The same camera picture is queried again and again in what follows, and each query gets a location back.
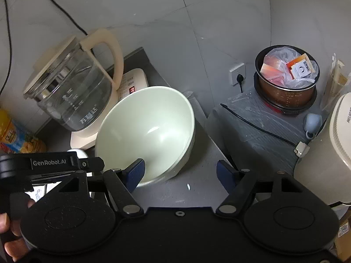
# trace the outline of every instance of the gray counter surface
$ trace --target gray counter surface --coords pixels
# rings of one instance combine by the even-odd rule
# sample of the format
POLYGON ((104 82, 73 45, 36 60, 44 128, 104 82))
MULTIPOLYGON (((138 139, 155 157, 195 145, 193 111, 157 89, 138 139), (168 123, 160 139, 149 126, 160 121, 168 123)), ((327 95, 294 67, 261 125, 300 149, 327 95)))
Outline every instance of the gray counter surface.
MULTIPOLYGON (((168 86, 150 64, 144 50, 136 51, 125 59, 125 72, 133 68, 144 70, 149 86, 168 86)), ((54 120, 39 132, 38 137, 44 140, 48 151, 70 149, 71 133, 54 120)), ((94 156, 93 147, 86 152, 90 157, 94 156)), ((150 206, 216 208, 228 195, 216 176, 216 164, 221 159, 226 160, 196 122, 195 142, 190 159, 178 175, 165 182, 136 188, 132 195, 145 210, 150 206)))

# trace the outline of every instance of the brown pot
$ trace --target brown pot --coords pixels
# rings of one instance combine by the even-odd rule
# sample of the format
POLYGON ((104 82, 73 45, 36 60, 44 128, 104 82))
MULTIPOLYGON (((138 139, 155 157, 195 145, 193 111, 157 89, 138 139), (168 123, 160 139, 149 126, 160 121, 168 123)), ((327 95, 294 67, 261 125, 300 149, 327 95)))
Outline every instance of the brown pot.
POLYGON ((294 46, 273 45, 273 46, 267 47, 257 55, 255 60, 256 71, 259 77, 258 82, 265 96, 272 102, 279 104, 287 109, 301 108, 312 99, 315 85, 317 84, 317 81, 319 79, 319 72, 317 77, 315 78, 315 82, 310 86, 302 89, 289 89, 289 88, 284 88, 284 87, 275 85, 269 82, 266 78, 264 78, 260 72, 263 64, 263 59, 267 55, 267 53, 274 48, 284 47, 284 46, 293 48, 300 54, 306 53, 310 60, 315 61, 315 59, 310 54, 294 46))

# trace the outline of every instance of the kettle lid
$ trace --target kettle lid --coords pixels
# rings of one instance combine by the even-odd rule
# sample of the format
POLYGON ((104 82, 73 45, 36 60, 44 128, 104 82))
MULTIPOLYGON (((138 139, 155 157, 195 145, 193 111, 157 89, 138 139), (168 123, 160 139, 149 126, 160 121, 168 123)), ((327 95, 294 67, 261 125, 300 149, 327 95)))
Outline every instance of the kettle lid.
POLYGON ((340 98, 334 108, 334 121, 330 125, 330 137, 342 160, 351 167, 351 93, 340 98))
POLYGON ((27 98, 50 75, 52 66, 56 67, 74 47, 79 45, 75 36, 70 36, 57 46, 47 49, 33 65, 33 73, 24 85, 23 94, 27 98))

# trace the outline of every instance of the black plug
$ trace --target black plug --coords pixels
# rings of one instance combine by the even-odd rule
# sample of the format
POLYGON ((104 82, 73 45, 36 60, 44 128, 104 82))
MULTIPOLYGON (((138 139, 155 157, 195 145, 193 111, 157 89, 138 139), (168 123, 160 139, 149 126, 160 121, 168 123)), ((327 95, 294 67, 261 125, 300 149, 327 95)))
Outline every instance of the black plug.
POLYGON ((244 80, 243 75, 238 74, 237 77, 236 77, 236 80, 238 81, 238 83, 239 83, 239 85, 240 85, 240 90, 241 90, 241 92, 243 92, 243 87, 242 87, 242 83, 243 83, 243 80, 244 80))

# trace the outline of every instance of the beige kettle handle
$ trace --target beige kettle handle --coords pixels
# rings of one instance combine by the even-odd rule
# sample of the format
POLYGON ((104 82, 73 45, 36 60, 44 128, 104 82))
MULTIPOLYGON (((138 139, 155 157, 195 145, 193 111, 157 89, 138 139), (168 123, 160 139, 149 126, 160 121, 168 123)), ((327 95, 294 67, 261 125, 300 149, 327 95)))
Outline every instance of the beige kettle handle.
POLYGON ((123 69, 124 69, 124 61, 123 55, 121 51, 121 47, 113 33, 108 31, 107 29, 98 29, 92 34, 88 35, 86 38, 80 41, 80 45, 82 49, 89 55, 96 64, 103 69, 103 73, 107 75, 108 79, 112 81, 115 85, 115 89, 117 90, 121 84, 123 69), (107 74, 107 72, 101 67, 100 63, 96 60, 94 55, 91 53, 91 49, 99 44, 99 43, 106 43, 108 48, 112 52, 113 60, 115 62, 115 69, 113 73, 113 79, 107 74))

